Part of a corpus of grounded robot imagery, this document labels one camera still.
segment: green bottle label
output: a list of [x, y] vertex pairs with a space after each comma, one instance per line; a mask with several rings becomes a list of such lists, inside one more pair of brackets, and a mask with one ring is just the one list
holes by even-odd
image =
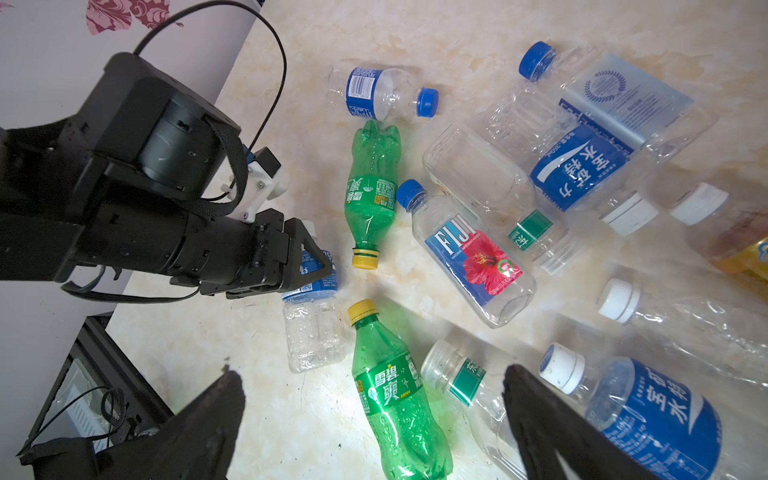
[[368, 416], [387, 410], [422, 388], [419, 371], [413, 365], [410, 353], [361, 373], [355, 377], [355, 384], [362, 409]]
[[536, 243], [536, 240], [544, 235], [544, 232], [549, 230], [552, 226], [552, 222], [544, 216], [540, 211], [533, 210], [525, 220], [509, 234], [509, 238], [515, 242], [520, 250], [526, 251], [531, 245]]
[[389, 180], [365, 175], [350, 178], [346, 185], [346, 204], [360, 202], [366, 205], [381, 205], [395, 211], [397, 185]]
[[451, 385], [451, 393], [466, 406], [472, 404], [472, 400], [475, 399], [475, 394], [478, 392], [478, 387], [485, 377], [485, 370], [480, 368], [480, 365], [467, 359], [462, 365], [462, 369], [458, 371], [458, 375], [453, 380]]

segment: bottle cap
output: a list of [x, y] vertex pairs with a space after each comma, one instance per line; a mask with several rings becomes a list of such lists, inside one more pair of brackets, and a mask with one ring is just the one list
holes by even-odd
[[413, 199], [418, 197], [420, 194], [424, 193], [426, 190], [424, 190], [424, 187], [417, 182], [416, 180], [406, 180], [402, 182], [400, 185], [400, 188], [397, 189], [397, 193], [395, 194], [395, 197], [397, 198], [397, 203], [402, 205], [403, 208], [408, 210], [408, 205], [413, 202]]
[[728, 192], [704, 182], [685, 193], [670, 210], [670, 215], [688, 226], [710, 216], [728, 200]]
[[610, 225], [616, 233], [626, 237], [653, 220], [658, 214], [659, 210], [656, 210], [650, 202], [635, 192], [627, 201], [602, 217], [601, 220]]
[[642, 293], [639, 286], [612, 278], [605, 284], [598, 300], [599, 312], [611, 320], [626, 323], [632, 318]]
[[443, 339], [435, 342], [435, 345], [427, 353], [427, 358], [422, 364], [422, 379], [432, 388], [437, 389], [445, 382], [445, 371], [449, 360], [456, 354], [456, 349]]
[[376, 270], [379, 268], [379, 252], [376, 250], [353, 248], [352, 266], [362, 268], [363, 270]]
[[538, 374], [565, 395], [570, 395], [584, 378], [586, 365], [583, 355], [572, 352], [559, 343], [552, 343], [544, 354]]
[[528, 80], [537, 81], [541, 74], [549, 68], [549, 64], [552, 63], [557, 54], [558, 52], [552, 45], [537, 41], [523, 55], [518, 71]]
[[347, 310], [347, 313], [349, 314], [349, 320], [352, 322], [352, 325], [354, 325], [355, 322], [378, 312], [379, 311], [376, 309], [376, 305], [373, 300], [367, 298], [365, 300], [360, 300], [358, 303], [355, 303]]
[[434, 88], [422, 88], [416, 102], [416, 114], [420, 117], [432, 118], [437, 113], [440, 103], [440, 92]]

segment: white bottle cap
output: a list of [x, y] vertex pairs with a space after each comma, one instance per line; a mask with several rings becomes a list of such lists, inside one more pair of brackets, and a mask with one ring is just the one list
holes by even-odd
[[541, 361], [538, 374], [565, 395], [570, 395], [584, 378], [586, 365], [583, 355], [572, 352], [559, 343], [552, 343]]
[[632, 318], [642, 293], [639, 286], [612, 278], [605, 284], [598, 300], [600, 314], [619, 323], [626, 323]]
[[704, 182], [689, 190], [670, 210], [670, 215], [686, 225], [695, 225], [710, 216], [728, 200], [728, 192]]
[[605, 217], [605, 223], [611, 226], [622, 237], [626, 237], [638, 228], [653, 220], [659, 210], [635, 192], [628, 200], [619, 205]]

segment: blue bottle label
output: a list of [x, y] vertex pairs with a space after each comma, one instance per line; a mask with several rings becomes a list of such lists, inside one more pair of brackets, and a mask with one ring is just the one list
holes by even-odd
[[531, 172], [531, 179], [565, 212], [627, 160], [596, 131], [580, 125], [541, 158]]
[[504, 250], [485, 232], [472, 228], [461, 214], [440, 227], [425, 243], [454, 282], [480, 307], [523, 274]]
[[[331, 257], [331, 254], [325, 250], [323, 250], [323, 253], [326, 254], [326, 257], [330, 258], [331, 263], [333, 263], [333, 257]], [[322, 265], [320, 265], [320, 262], [315, 260], [312, 255], [310, 255], [309, 252], [303, 251], [301, 256], [301, 274], [307, 275], [308, 273], [316, 272], [317, 270], [320, 270], [323, 268]], [[332, 291], [336, 292], [339, 289], [339, 280], [336, 276], [336, 269], [333, 269], [333, 272], [325, 278], [321, 278], [320, 280], [317, 280], [316, 282], [312, 282], [309, 285], [302, 286], [301, 288], [297, 288], [296, 290], [291, 290], [290, 292], [285, 292], [282, 295], [283, 300], [287, 299], [295, 299], [299, 295], [306, 296], [309, 292], [323, 292], [323, 291]]]
[[346, 82], [346, 107], [356, 117], [376, 119], [373, 111], [373, 92], [383, 70], [355, 68]]
[[659, 478], [706, 480], [720, 457], [720, 417], [703, 396], [637, 360], [634, 385], [608, 440]]

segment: black strap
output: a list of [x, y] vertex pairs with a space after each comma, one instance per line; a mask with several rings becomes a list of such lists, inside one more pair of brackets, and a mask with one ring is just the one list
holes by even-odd
[[210, 128], [223, 145], [224, 151], [227, 152], [227, 159], [230, 162], [232, 174], [235, 177], [235, 185], [237, 186], [235, 199], [221, 204], [209, 202], [202, 198], [175, 200], [175, 202], [179, 207], [201, 217], [223, 217], [231, 214], [243, 198], [245, 185], [248, 181], [248, 164], [243, 152], [243, 143], [240, 141], [240, 137], [237, 136], [237, 130], [213, 118], [204, 118], [204, 120], [210, 125]]

